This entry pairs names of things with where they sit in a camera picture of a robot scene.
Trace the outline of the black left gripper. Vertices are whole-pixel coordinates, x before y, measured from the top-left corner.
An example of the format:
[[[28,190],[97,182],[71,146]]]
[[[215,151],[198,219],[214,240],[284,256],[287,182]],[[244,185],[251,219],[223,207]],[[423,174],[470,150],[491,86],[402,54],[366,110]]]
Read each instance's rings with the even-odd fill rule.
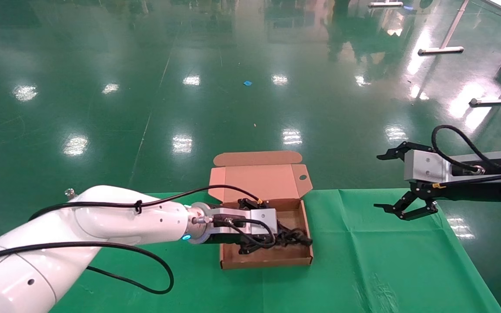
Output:
[[[240,210],[262,210],[270,206],[262,200],[242,198],[238,200]],[[243,216],[217,214],[203,216],[205,226],[201,236],[202,244],[238,244],[238,254],[248,255],[260,249],[276,245],[276,235],[272,228],[261,220]]]

